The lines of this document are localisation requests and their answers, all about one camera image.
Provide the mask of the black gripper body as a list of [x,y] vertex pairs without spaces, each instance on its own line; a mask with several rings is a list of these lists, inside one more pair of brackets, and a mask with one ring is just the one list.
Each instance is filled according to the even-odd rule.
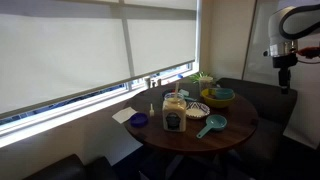
[[289,54],[281,57],[273,57],[273,67],[279,68],[278,81],[281,87],[281,93],[287,94],[290,89],[291,71],[290,68],[295,66],[298,58],[295,54]]

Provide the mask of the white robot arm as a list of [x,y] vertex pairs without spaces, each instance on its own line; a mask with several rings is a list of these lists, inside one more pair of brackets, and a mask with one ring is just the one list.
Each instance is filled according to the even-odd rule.
[[320,55],[318,47],[298,48],[298,40],[320,33],[320,4],[289,6],[273,13],[268,22],[269,47],[263,52],[270,56],[273,67],[279,68],[281,93],[290,89],[290,68],[298,62],[297,56],[313,59]]

